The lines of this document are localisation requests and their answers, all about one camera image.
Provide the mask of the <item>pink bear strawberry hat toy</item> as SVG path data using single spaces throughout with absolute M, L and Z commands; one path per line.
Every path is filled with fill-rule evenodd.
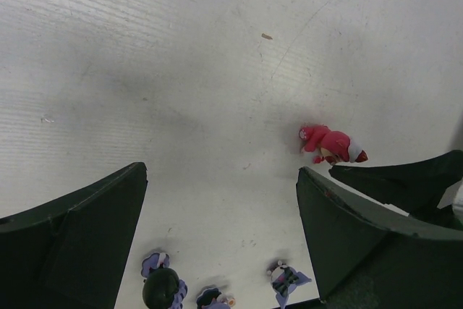
M 334 166 L 338 163 L 362 163 L 368 155 L 347 134 L 333 131 L 325 125 L 302 126 L 299 138 L 304 143 L 301 153 L 313 164 L 326 161 Z

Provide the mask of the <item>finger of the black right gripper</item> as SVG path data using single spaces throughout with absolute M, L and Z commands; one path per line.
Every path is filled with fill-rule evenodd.
M 462 180 L 462 151 L 395 166 L 335 165 L 329 174 L 347 186 L 407 212 L 413 218 L 447 228 L 461 228 L 450 204 L 438 204 L 445 191 Z

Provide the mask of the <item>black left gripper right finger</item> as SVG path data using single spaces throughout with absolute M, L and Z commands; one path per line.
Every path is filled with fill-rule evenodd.
M 460 308 L 462 230 L 421 221 L 303 167 L 296 185 L 305 239 L 325 308 Z

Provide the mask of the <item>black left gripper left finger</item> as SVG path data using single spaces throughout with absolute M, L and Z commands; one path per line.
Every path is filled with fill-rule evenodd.
M 2 218 L 1 307 L 113 308 L 147 186 L 135 162 Z

